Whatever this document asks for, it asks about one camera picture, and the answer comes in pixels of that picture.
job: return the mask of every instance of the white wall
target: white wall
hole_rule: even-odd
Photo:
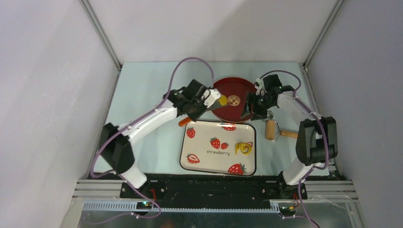
[[[0,3],[0,227],[56,228],[116,69],[77,0]]]
[[[92,0],[119,60],[303,62],[336,0]]]
[[[401,227],[403,1],[346,1],[308,67],[371,228]]]

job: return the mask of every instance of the yellow object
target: yellow object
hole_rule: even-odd
[[[227,104],[227,97],[224,96],[224,95],[221,95],[221,97],[218,98],[218,101],[219,101],[219,103],[220,103],[222,106],[224,106],[224,105]]]
[[[252,147],[246,142],[241,142],[235,145],[235,154],[238,154],[238,150],[240,150],[241,153],[248,155],[252,151]]]

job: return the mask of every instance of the yellow toy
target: yellow toy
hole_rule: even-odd
[[[241,153],[248,155],[252,151],[252,142],[239,142],[235,145],[235,154],[238,154],[238,150],[240,150]]]

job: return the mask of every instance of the light blue table surface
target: light blue table surface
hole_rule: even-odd
[[[135,119],[153,108],[167,92],[168,83],[176,62],[126,62],[123,65],[106,123],[118,125]],[[270,70],[287,70],[301,79],[303,85],[298,90],[300,98],[309,104],[305,85],[298,63],[294,62],[211,62],[214,70],[214,81],[237,76],[255,82],[256,78]],[[283,85],[297,87],[297,80],[287,74],[278,73]],[[211,83],[208,68],[200,62],[185,62],[178,69],[173,80],[172,89],[187,86],[196,79],[206,86]],[[298,131],[298,126],[283,110],[271,108],[274,119],[283,130]],[[187,171],[180,167],[184,127],[178,122],[183,118],[169,121],[145,136],[133,146],[136,164],[147,173],[172,174],[207,174],[204,172]],[[205,113],[201,120],[218,120],[211,112]],[[279,137],[276,142],[264,137],[265,123],[261,120],[248,121],[256,129],[257,170],[255,175],[278,175],[296,158],[296,139]],[[106,171],[105,160],[98,159],[95,171]],[[315,170],[312,175],[328,175],[329,172]]]

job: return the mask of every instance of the cable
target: cable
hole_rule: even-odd
[[[325,145],[325,165],[324,165],[323,167],[313,166],[312,169],[310,169],[310,170],[305,174],[305,176],[303,176],[303,177],[299,180],[299,182],[298,182],[299,201],[301,202],[302,209],[304,210],[304,213],[305,213],[305,216],[298,216],[298,217],[299,217],[299,218],[306,218],[306,219],[309,220],[309,222],[310,222],[313,226],[315,226],[315,227],[317,227],[317,228],[320,228],[320,226],[319,226],[314,220],[312,220],[312,219],[309,217],[308,212],[307,212],[307,210],[306,210],[306,208],[305,208],[305,205],[304,205],[304,203],[303,203],[303,201],[302,201],[302,197],[301,197],[301,183],[302,183],[303,180],[305,180],[305,179],[312,173],[313,169],[325,170],[325,169],[327,168],[328,164],[329,164],[329,149],[328,149],[328,147],[327,147],[327,138],[326,138],[325,128],[323,127],[322,123],[320,122],[319,118],[315,115],[315,113],[312,112],[311,109],[310,109],[307,105],[305,105],[305,104],[299,99],[299,97],[297,97],[297,90],[299,90],[300,87],[301,87],[301,85],[302,85],[301,80],[298,78],[298,76],[296,76],[295,74],[293,74],[293,73],[291,73],[291,72],[289,72],[289,71],[286,71],[286,70],[272,70],[272,71],[269,71],[269,72],[265,73],[265,74],[262,75],[260,78],[263,79],[266,75],[271,74],[271,73],[275,73],[275,72],[281,72],[281,73],[286,73],[286,74],[292,75],[294,78],[296,78],[296,79],[298,80],[298,87],[294,90],[292,96],[293,96],[294,100],[295,100],[296,102],[298,102],[298,103],[316,120],[317,124],[319,125],[320,131],[321,131],[321,133],[322,133],[322,139],[323,139],[323,143],[324,143],[324,145]]]
[[[165,96],[164,96],[164,98],[162,99],[162,101],[161,101],[155,108],[153,108],[152,110],[150,110],[150,111],[147,112],[146,114],[140,116],[139,118],[137,118],[137,119],[134,120],[133,122],[131,122],[131,123],[129,123],[128,125],[126,125],[126,126],[125,126],[124,128],[122,128],[121,130],[119,130],[118,132],[116,132],[114,135],[112,135],[112,137],[110,137],[110,138],[99,148],[99,150],[98,150],[98,151],[96,152],[96,154],[95,154],[94,160],[92,161],[92,164],[91,164],[91,167],[90,167],[90,176],[91,176],[92,178],[94,178],[94,179],[100,178],[100,177],[102,177],[102,176],[104,176],[104,175],[106,175],[106,174],[108,174],[108,173],[114,172],[113,170],[108,170],[108,171],[103,172],[103,173],[98,174],[98,175],[94,173],[95,162],[97,161],[97,159],[98,159],[99,156],[101,155],[102,151],[104,151],[104,149],[106,148],[106,146],[107,146],[112,140],[114,140],[118,135],[120,135],[121,133],[123,133],[124,131],[126,131],[129,127],[131,127],[131,126],[137,124],[138,122],[140,122],[140,121],[142,121],[143,119],[147,118],[149,115],[153,114],[156,109],[159,109],[159,108],[164,104],[164,102],[168,99],[169,92],[171,91],[172,82],[173,82],[173,77],[175,76],[176,71],[178,70],[179,66],[180,66],[182,63],[184,63],[184,62],[186,62],[186,61],[188,61],[188,60],[198,60],[198,61],[204,63],[204,64],[209,68],[209,70],[210,70],[210,72],[211,72],[211,85],[213,85],[213,81],[214,81],[214,72],[213,72],[212,67],[211,67],[206,61],[204,61],[203,59],[198,58],[198,57],[188,57],[188,58],[184,58],[183,60],[181,60],[181,61],[176,65],[175,69],[173,69],[173,71],[172,71],[171,79],[170,79],[170,81],[169,81],[169,86],[168,86],[168,92],[165,94]],[[136,215],[138,218],[152,219],[152,218],[155,218],[155,217],[157,217],[157,216],[159,216],[159,215],[161,214],[161,211],[162,211],[162,210],[161,210],[160,205],[158,205],[155,201],[149,199],[148,197],[146,197],[145,195],[143,195],[142,193],[140,193],[140,192],[139,192],[130,182],[128,182],[122,175],[119,174],[118,176],[119,176],[120,178],[122,178],[122,180],[125,181],[139,196],[141,196],[141,197],[143,197],[144,199],[150,201],[150,202],[151,202],[153,205],[155,205],[155,206],[158,208],[158,210],[159,210],[159,212],[158,212],[157,215],[154,215],[154,216]],[[109,218],[109,219],[107,219],[107,220],[105,220],[105,221],[98,222],[98,223],[93,223],[93,225],[106,223],[106,222],[109,222],[109,221],[111,221],[111,220],[113,220],[113,219],[115,219],[115,218],[117,218],[117,217],[123,216],[123,215],[134,215],[134,213],[133,213],[133,212],[122,213],[122,214],[119,214],[119,215],[117,215],[117,216],[115,216],[115,217]]]
[[[306,217],[303,216],[303,215],[284,216],[281,212],[280,212],[278,215],[281,217],[281,219],[296,219],[296,218],[304,218],[304,219],[306,219]],[[313,222],[313,224],[314,224],[317,228],[320,228],[319,224],[317,224],[317,223],[316,223],[315,221],[313,221],[313,220],[312,220],[312,222]]]
[[[294,92],[292,93],[292,96],[295,97],[295,96],[296,96],[296,93],[297,93],[297,90],[299,90],[299,88],[300,88],[301,85],[302,85],[301,79],[299,79],[299,77],[298,77],[297,75],[295,75],[295,74],[293,74],[293,73],[291,73],[291,72],[289,72],[289,71],[286,71],[286,70],[272,70],[272,71],[269,71],[269,72],[265,73],[264,75],[260,76],[260,78],[263,79],[264,76],[266,76],[266,75],[268,75],[268,74],[271,74],[271,73],[275,73],[275,72],[281,72],[281,73],[289,74],[289,75],[293,76],[294,78],[296,78],[296,79],[298,80],[298,86],[297,86],[297,88],[294,90]]]
[[[312,171],[313,171],[313,169],[310,169],[310,170],[305,174],[305,176],[303,176],[303,177],[298,181],[298,196],[299,196],[299,201],[301,202],[302,209],[304,210],[305,217],[309,220],[309,222],[310,222],[313,226],[316,226],[317,228],[320,228],[320,226],[319,226],[313,219],[311,219],[311,218],[309,217],[308,212],[307,212],[307,209],[305,208],[305,204],[304,204],[304,202],[302,201],[302,195],[301,195],[301,184],[302,184],[302,180],[305,180],[309,175],[311,175]]]

